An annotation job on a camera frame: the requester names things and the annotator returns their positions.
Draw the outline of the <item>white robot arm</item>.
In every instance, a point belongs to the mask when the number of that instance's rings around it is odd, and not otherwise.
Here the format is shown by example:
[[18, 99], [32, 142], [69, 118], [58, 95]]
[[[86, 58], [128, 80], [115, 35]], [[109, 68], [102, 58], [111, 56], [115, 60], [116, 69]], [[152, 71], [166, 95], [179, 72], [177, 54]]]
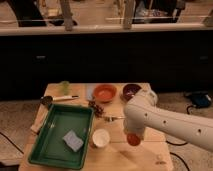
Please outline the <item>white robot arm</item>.
[[177, 113], [156, 106], [152, 90], [139, 90], [124, 106], [127, 132], [143, 135], [150, 127], [213, 152], [213, 119]]

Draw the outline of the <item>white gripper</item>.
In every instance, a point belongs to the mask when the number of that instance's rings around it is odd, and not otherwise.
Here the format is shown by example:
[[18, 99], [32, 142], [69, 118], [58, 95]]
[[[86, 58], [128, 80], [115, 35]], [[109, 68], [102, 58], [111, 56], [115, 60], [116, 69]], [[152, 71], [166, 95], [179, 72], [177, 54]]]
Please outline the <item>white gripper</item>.
[[123, 124], [125, 134], [135, 134], [140, 140], [144, 139], [145, 128], [144, 127], [133, 127], [126, 123]]

